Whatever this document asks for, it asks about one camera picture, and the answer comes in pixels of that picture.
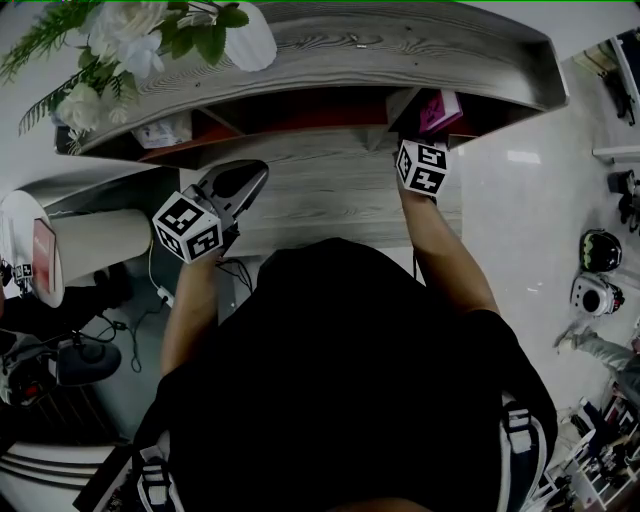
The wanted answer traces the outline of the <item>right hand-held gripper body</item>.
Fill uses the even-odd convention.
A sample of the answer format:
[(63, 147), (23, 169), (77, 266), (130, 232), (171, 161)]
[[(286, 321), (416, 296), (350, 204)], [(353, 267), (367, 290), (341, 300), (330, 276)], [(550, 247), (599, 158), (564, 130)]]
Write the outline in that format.
[(405, 190), (436, 199), (449, 175), (447, 152), (438, 146), (403, 139), (395, 168)]

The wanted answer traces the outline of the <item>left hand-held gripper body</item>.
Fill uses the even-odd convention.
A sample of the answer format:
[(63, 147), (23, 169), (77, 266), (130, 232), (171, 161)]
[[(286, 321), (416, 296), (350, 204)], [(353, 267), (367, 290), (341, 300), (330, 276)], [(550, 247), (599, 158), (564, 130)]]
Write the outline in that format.
[(237, 204), (198, 185), (173, 192), (152, 218), (160, 243), (187, 264), (224, 255), (239, 236)]

